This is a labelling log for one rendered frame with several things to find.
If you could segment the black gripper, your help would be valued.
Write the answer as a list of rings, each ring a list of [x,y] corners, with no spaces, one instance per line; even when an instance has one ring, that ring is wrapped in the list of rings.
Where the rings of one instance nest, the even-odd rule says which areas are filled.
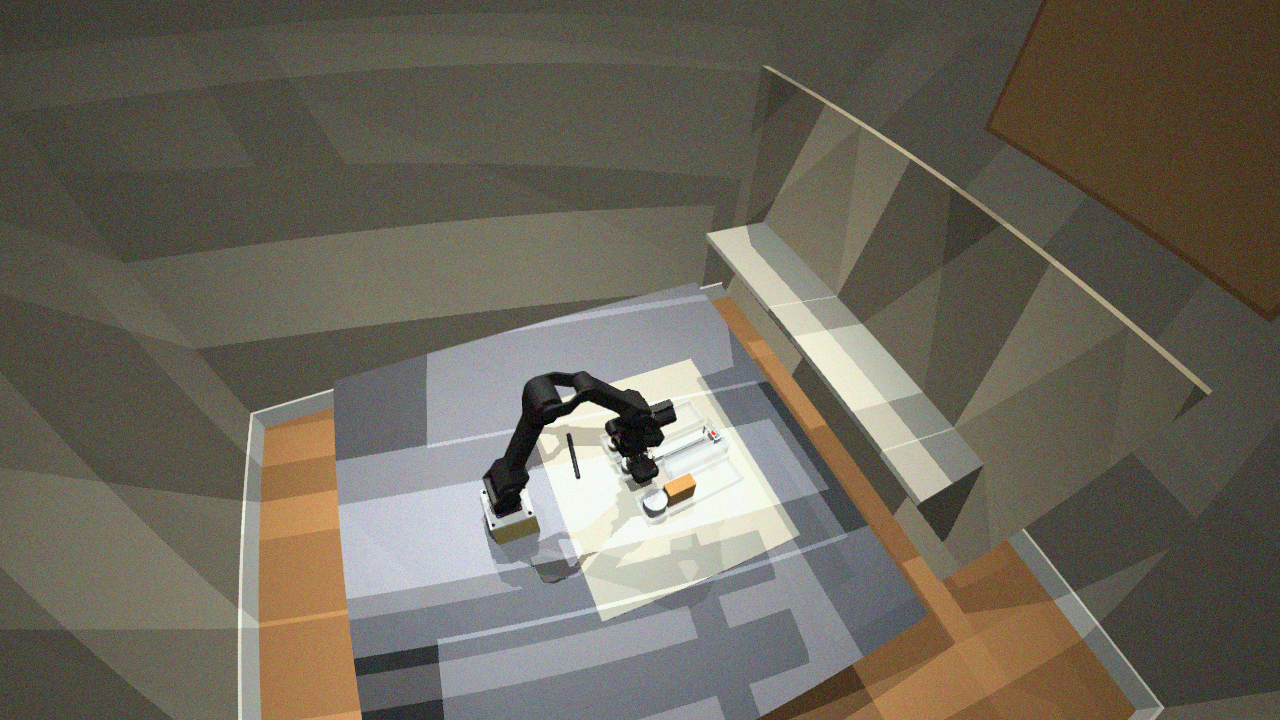
[[[618,418],[620,416],[614,419]],[[648,439],[646,436],[644,434],[643,439],[639,439],[637,442],[628,442],[614,429],[614,425],[612,423],[614,421],[614,419],[605,421],[605,432],[608,436],[613,434],[611,441],[614,445],[614,448],[618,450],[620,455],[622,457],[628,457],[631,461],[634,461],[625,465],[634,477],[634,480],[637,484],[641,484],[645,480],[650,480],[652,478],[658,477],[660,470],[659,468],[657,468],[657,462],[654,462],[653,459],[649,459],[646,454],[643,454],[641,451],[643,441]]]

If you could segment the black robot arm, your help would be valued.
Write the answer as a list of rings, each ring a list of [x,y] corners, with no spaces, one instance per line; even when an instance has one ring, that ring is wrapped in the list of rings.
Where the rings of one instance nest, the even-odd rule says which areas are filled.
[[[573,387],[577,395],[563,404],[556,386]],[[617,413],[620,418],[612,423],[628,442],[637,442],[645,434],[648,439],[643,441],[643,452],[646,447],[659,447],[666,438],[660,428],[677,421],[675,404],[669,398],[649,406],[636,389],[617,389],[588,372],[550,372],[534,377],[524,387],[522,415],[504,457],[497,459],[483,475],[497,518],[522,510],[518,493],[526,489],[530,478],[525,464],[543,427],[558,416],[568,416],[588,401]]]

